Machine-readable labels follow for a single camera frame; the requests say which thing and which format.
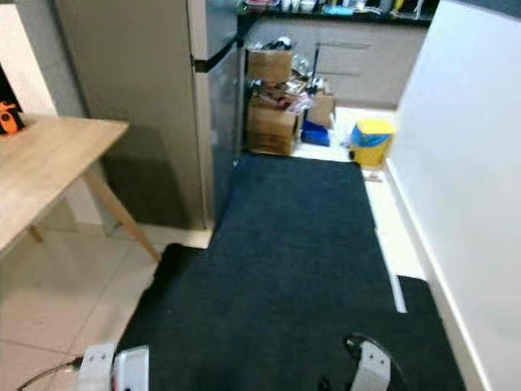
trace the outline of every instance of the yellow bin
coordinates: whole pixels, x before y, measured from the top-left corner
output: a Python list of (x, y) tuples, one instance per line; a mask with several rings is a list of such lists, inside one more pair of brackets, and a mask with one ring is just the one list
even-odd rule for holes
[(349, 155), (359, 165), (379, 165), (394, 133), (394, 126), (386, 121), (358, 121), (351, 133)]

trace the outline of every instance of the refrigerator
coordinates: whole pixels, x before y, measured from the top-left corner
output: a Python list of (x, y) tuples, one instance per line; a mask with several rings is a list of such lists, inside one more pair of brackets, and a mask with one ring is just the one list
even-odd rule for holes
[(236, 0), (55, 0), (93, 118), (129, 131), (102, 159), (143, 223), (213, 228), (239, 150)]

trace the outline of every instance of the wooden table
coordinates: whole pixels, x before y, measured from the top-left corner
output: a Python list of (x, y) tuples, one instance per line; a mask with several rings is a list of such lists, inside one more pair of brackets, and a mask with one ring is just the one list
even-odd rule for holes
[(0, 140), (0, 252), (48, 211), (63, 192), (83, 177), (116, 219), (150, 253), (159, 253), (108, 185), (89, 170), (123, 133), (119, 121), (26, 116), (18, 134)]

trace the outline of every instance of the white plastic part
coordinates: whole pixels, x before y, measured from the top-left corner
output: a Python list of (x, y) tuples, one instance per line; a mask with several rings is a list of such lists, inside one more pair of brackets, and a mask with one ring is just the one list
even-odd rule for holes
[(114, 391), (148, 391), (148, 346), (124, 350), (114, 360)]
[(351, 391), (386, 391), (391, 381), (391, 359), (370, 342), (364, 341), (360, 347), (361, 359)]
[(78, 391), (111, 391), (114, 344), (94, 345), (83, 355), (78, 375)]

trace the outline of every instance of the tabletop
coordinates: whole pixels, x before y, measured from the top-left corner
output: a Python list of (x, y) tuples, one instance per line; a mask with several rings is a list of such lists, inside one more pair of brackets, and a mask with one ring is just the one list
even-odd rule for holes
[(127, 130), (121, 121), (27, 116), (0, 139), (0, 252)]

